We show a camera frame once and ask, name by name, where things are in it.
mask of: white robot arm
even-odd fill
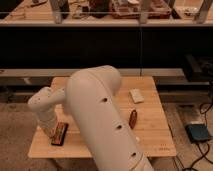
[[[45,111],[65,101],[100,171],[153,171],[114,101],[120,85],[120,73],[111,66],[84,69],[65,89],[33,96],[29,106],[43,122]]]

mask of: small white object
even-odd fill
[[[132,99],[133,99],[134,103],[144,102],[144,98],[141,95],[141,92],[140,92],[139,89],[131,89],[130,90],[130,94],[132,96]]]
[[[136,140],[137,140],[137,142],[140,142],[140,138],[139,137],[136,137]]]
[[[138,0],[127,0],[130,4],[137,5],[139,4]]]

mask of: wooden table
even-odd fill
[[[64,86],[67,77],[55,77],[54,90]],[[129,90],[139,88],[144,96],[144,103],[134,104]],[[140,138],[140,146],[148,157],[175,156],[176,149],[171,137],[167,120],[152,77],[123,77],[122,86],[116,95],[116,101],[126,120],[130,112],[138,112],[134,133]],[[51,146],[50,139],[37,127],[28,156],[31,158],[89,158],[91,157],[81,134],[71,115],[63,113],[61,105],[55,111],[59,121],[69,123],[64,145]]]

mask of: concrete floor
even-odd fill
[[[1,171],[55,171],[57,170],[51,162],[45,159],[30,159],[27,156],[33,133],[36,129],[36,119],[28,109],[26,101],[29,96],[15,96],[9,102],[3,94],[0,96],[0,170]],[[190,144],[180,120],[177,107],[185,103],[181,100],[174,100],[173,96],[161,96],[163,108],[165,110],[168,123],[172,129],[178,156],[183,161],[184,166],[189,166],[200,153],[197,148]],[[193,101],[195,107],[203,102],[202,98]],[[209,130],[213,134],[213,111],[208,114]],[[213,160],[213,149],[208,157]],[[62,166],[67,167],[67,160],[58,160]],[[172,158],[160,158],[153,164],[156,171],[176,171]],[[95,163],[91,159],[69,160],[69,170],[73,171],[95,171]],[[213,165],[207,163],[205,159],[196,164],[200,171],[212,171]]]

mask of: black cable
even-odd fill
[[[204,153],[203,153],[203,151],[201,150],[201,148],[200,148],[199,145],[198,145],[198,149],[199,149],[200,153],[201,153],[202,155],[204,155]],[[210,164],[213,164],[213,161],[210,160],[209,158],[207,158],[207,156],[205,156],[204,158],[205,158]]]
[[[203,152],[201,153],[202,156],[200,156],[195,161],[193,161],[192,164],[190,165],[190,167],[184,168],[182,171],[198,171],[197,169],[194,168],[194,165],[196,163],[198,163],[201,159],[205,158],[206,155],[209,153],[209,151],[210,151],[210,145],[208,144],[207,147],[208,147],[207,151],[205,153],[203,153]]]
[[[202,104],[200,105],[200,107],[199,107],[200,114],[201,114],[201,115],[204,115],[206,127],[208,126],[208,122],[207,122],[207,113],[208,113],[208,111],[212,108],[212,106],[213,106],[213,97],[212,97],[210,103],[202,103]]]

